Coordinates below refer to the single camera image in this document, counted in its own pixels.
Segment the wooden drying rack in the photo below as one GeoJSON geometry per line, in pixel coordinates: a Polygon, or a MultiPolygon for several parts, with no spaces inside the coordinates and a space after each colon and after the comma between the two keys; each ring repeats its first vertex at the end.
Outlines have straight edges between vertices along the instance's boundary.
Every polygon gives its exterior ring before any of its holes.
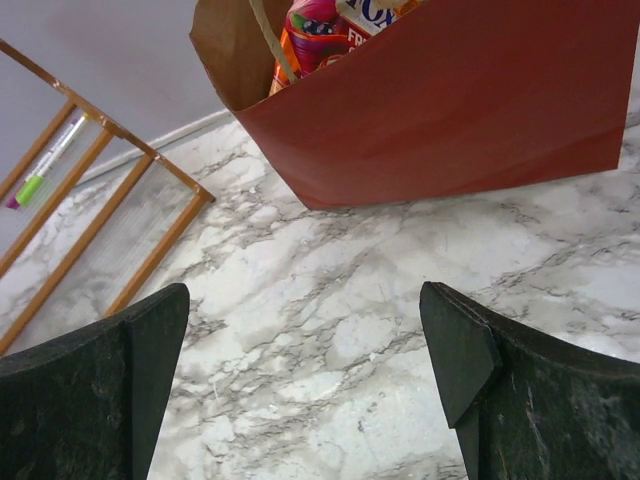
{"type": "Polygon", "coordinates": [[[27,305],[25,310],[13,322],[9,330],[0,339],[1,356],[7,351],[18,335],[20,335],[20,333],[26,328],[27,324],[35,317],[65,275],[71,270],[71,267],[80,258],[91,241],[97,236],[98,232],[100,232],[109,218],[111,218],[118,206],[124,201],[129,192],[154,162],[162,165],[171,174],[182,181],[182,183],[194,192],[194,196],[187,207],[179,215],[178,219],[169,227],[169,230],[156,244],[155,248],[145,259],[142,266],[129,280],[120,295],[118,295],[113,304],[104,313],[104,316],[109,316],[129,304],[129,302],[142,288],[151,273],[162,261],[164,256],[169,252],[178,238],[189,226],[191,221],[196,217],[196,215],[198,215],[205,204],[215,201],[215,197],[205,190],[198,182],[189,177],[189,175],[180,170],[180,168],[171,163],[162,154],[158,153],[121,125],[118,125],[104,112],[93,106],[71,88],[60,82],[39,65],[36,65],[33,61],[22,55],[2,39],[0,39],[0,50],[67,97],[67,102],[62,109],[56,114],[38,139],[33,143],[31,148],[25,153],[18,165],[16,165],[7,178],[5,178],[0,184],[1,200],[4,201],[13,191],[16,184],[23,178],[27,170],[33,165],[45,147],[65,125],[67,120],[69,120],[76,108],[84,111],[92,120],[102,127],[102,131],[98,134],[94,142],[84,152],[80,160],[71,168],[67,176],[49,196],[44,205],[42,205],[40,210],[35,214],[29,225],[22,231],[16,241],[2,257],[0,260],[0,277],[3,277],[7,273],[11,265],[13,265],[16,259],[29,245],[31,240],[33,240],[40,229],[44,226],[49,217],[55,212],[64,198],[76,185],[78,180],[80,180],[93,161],[98,157],[98,155],[100,155],[114,137],[119,137],[128,141],[133,146],[139,148],[143,153],[143,156],[137,161],[118,189],[102,207],[102,210],[100,210],[100,212],[95,216],[91,224],[85,229],[80,238],[78,238],[66,256],[62,259],[60,264],[47,278],[29,305],[27,305]]]}

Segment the snack package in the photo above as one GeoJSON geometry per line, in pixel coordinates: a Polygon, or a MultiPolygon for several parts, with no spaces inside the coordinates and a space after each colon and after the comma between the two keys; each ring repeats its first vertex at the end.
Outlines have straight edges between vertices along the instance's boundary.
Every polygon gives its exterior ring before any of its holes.
{"type": "MultiPolygon", "coordinates": [[[[294,0],[280,43],[296,76],[335,62],[423,0],[394,0],[394,8],[380,8],[378,1],[387,0],[294,0]]],[[[289,79],[276,62],[269,95],[287,85],[289,79]]]]}

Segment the green marker cap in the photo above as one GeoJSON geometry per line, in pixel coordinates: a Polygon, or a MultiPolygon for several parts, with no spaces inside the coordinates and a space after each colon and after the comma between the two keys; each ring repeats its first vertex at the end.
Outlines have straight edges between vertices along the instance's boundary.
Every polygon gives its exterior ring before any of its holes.
{"type": "Polygon", "coordinates": [[[33,198],[40,186],[44,182],[44,178],[34,175],[25,182],[20,191],[16,194],[16,201],[25,206],[33,198]]]}

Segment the wooden rack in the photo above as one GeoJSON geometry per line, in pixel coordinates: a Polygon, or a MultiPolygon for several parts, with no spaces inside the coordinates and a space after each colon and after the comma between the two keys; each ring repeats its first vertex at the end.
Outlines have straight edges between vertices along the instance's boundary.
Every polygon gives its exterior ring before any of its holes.
{"type": "Polygon", "coordinates": [[[55,191],[47,198],[45,203],[40,207],[26,228],[24,228],[20,233],[18,238],[13,242],[2,259],[0,259],[0,277],[4,277],[7,271],[9,271],[16,259],[24,252],[29,243],[34,239],[40,229],[76,185],[78,180],[80,180],[93,161],[98,157],[98,155],[100,155],[114,137],[126,140],[131,145],[140,149],[143,153],[143,156],[137,160],[137,163],[120,184],[118,189],[112,194],[100,212],[95,216],[91,224],[85,229],[82,235],[69,249],[66,256],[38,290],[31,302],[0,339],[0,355],[3,355],[42,308],[65,275],[67,275],[71,270],[71,267],[77,262],[89,244],[96,238],[116,209],[122,204],[133,187],[139,182],[144,173],[154,162],[160,164],[184,183],[184,185],[191,189],[193,191],[193,198],[179,215],[177,220],[169,227],[168,231],[156,244],[155,248],[153,248],[148,257],[144,260],[142,266],[131,277],[117,299],[108,308],[108,310],[103,313],[104,316],[111,315],[129,304],[196,215],[198,215],[207,203],[213,202],[215,197],[163,155],[158,153],[121,125],[118,125],[104,112],[89,103],[71,88],[57,80],[53,75],[45,71],[42,67],[36,65],[33,61],[22,55],[2,39],[0,39],[0,49],[3,53],[23,65],[25,68],[51,85],[55,90],[67,97],[67,102],[62,109],[53,117],[49,125],[36,139],[31,148],[25,153],[20,162],[0,184],[0,199],[2,199],[3,202],[6,201],[8,195],[15,190],[18,182],[24,178],[25,173],[32,167],[47,145],[55,138],[77,109],[88,114],[91,119],[97,122],[101,127],[101,132],[98,134],[97,138],[84,152],[80,160],[71,168],[55,191]]]}

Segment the red paper bag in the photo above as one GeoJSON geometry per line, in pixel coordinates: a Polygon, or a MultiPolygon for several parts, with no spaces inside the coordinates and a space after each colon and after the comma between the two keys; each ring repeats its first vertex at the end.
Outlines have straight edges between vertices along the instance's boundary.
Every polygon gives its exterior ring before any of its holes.
{"type": "MultiPolygon", "coordinates": [[[[280,35],[291,0],[265,0],[280,35]]],[[[638,0],[430,0],[269,98],[248,0],[199,0],[218,95],[310,208],[415,200],[614,169],[638,0]]]]}

